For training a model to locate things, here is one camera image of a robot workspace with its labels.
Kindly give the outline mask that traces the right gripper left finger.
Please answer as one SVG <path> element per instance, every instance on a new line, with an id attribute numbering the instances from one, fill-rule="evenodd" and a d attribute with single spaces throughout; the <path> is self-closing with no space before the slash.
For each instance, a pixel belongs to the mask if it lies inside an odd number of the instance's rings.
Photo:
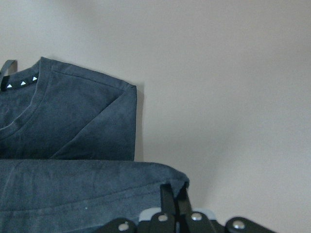
<path id="1" fill-rule="evenodd" d="M 161 211 L 166 214 L 175 215 L 175 202 L 173 190 L 170 184 L 160 186 Z"/>

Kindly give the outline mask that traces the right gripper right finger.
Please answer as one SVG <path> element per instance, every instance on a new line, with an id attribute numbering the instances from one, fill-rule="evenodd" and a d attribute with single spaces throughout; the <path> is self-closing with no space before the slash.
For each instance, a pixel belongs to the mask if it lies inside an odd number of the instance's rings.
<path id="1" fill-rule="evenodd" d="M 176 197 L 176 208 L 179 215 L 186 215 L 192 212 L 192 206 L 188 195 L 189 183 L 184 183 Z"/>

